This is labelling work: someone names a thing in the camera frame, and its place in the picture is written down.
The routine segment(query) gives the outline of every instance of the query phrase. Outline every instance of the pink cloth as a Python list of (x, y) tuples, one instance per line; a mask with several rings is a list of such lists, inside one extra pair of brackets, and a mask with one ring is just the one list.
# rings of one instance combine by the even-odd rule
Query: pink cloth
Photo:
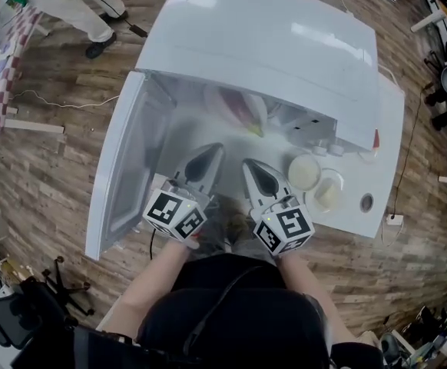
[(41, 12), (39, 10), (30, 5), (26, 5), (22, 9), (22, 12), (12, 19), (6, 37), (0, 43), (1, 46), (6, 45), (15, 34), (18, 35), (14, 53), (12, 56), (8, 57), (3, 71), (0, 72), (0, 131), (5, 124), (8, 98), (15, 77), (15, 70), (18, 66), (21, 54), (24, 51), (24, 47), (40, 18)]

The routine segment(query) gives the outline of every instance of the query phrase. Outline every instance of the black shoe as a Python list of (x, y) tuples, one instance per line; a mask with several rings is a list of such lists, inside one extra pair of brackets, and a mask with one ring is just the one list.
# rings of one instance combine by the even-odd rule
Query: black shoe
[(429, 107), (435, 107), (435, 104), (437, 103), (437, 100), (435, 100), (434, 94), (427, 95), (425, 97), (425, 100), (423, 100), (425, 104), (427, 104)]
[(127, 19), (127, 17), (128, 17), (128, 11), (123, 12), (117, 18), (113, 18), (112, 16), (109, 16), (109, 14), (107, 12), (105, 12), (104, 14), (100, 14), (99, 15), (99, 18), (101, 18), (108, 25), (110, 23), (123, 21), (123, 20)]
[(104, 42), (92, 42), (91, 46), (87, 48), (87, 51), (85, 51), (85, 56), (87, 58), (97, 58), (98, 56), (102, 55), (102, 52), (113, 42), (116, 41), (116, 33), (113, 33), (111, 38), (109, 38), (107, 41)]
[(433, 126), (433, 128), (434, 128), (436, 131), (440, 131), (440, 130), (442, 130), (442, 127), (440, 127), (440, 126), (437, 124), (437, 121), (436, 121), (435, 119), (432, 119), (431, 122), (432, 122), (432, 126)]

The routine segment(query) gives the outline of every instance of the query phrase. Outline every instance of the table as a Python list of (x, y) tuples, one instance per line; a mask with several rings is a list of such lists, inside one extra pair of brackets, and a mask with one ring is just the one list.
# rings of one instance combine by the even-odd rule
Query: table
[[(8, 5), (3, 9), (10, 10)], [(10, 99), (10, 90), (15, 79), (15, 72), (18, 63), (25, 50), (28, 40), (32, 32), (38, 29), (43, 34), (48, 34), (44, 28), (38, 25), (42, 16), (35, 7), (26, 5), (21, 7), (18, 5), (9, 20), (9, 23), (0, 24), (0, 50), (4, 51), (10, 48), (9, 56), (4, 56), (0, 61), (0, 132), (2, 128), (23, 128), (35, 131), (46, 131), (53, 133), (62, 133), (64, 128), (61, 126), (43, 125), (39, 123), (31, 123), (28, 121), (11, 120), (6, 117), (7, 113), (16, 113), (15, 109), (7, 109)]]
[(444, 19), (447, 19), (447, 7), (440, 0), (435, 0), (435, 2), (437, 4), (437, 6), (439, 7), (439, 9), (434, 11), (432, 14), (430, 14), (426, 18), (422, 19), (420, 22), (414, 24), (411, 27), (412, 32), (416, 33), (417, 31), (426, 27), (430, 23), (435, 24), (437, 22), (443, 21)]

